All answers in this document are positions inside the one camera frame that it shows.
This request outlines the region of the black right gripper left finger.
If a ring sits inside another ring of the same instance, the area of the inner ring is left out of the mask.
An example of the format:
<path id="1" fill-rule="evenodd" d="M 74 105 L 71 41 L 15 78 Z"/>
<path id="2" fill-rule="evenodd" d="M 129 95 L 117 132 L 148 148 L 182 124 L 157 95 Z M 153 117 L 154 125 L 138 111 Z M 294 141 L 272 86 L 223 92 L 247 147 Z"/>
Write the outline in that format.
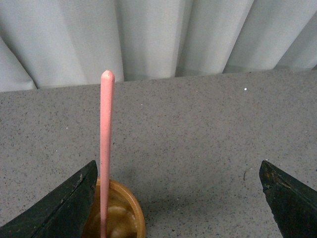
<path id="1" fill-rule="evenodd" d="M 92 160 L 28 210 L 0 228 L 2 238 L 79 238 L 94 202 Z"/>

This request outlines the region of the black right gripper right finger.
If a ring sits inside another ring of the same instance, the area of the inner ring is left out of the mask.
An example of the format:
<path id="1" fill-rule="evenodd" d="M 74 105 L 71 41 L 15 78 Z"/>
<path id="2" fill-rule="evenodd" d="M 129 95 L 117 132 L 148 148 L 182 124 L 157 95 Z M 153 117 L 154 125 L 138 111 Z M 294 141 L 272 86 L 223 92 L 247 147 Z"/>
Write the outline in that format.
<path id="1" fill-rule="evenodd" d="M 282 236 L 315 238 L 317 192 L 268 161 L 262 161 L 259 177 Z"/>

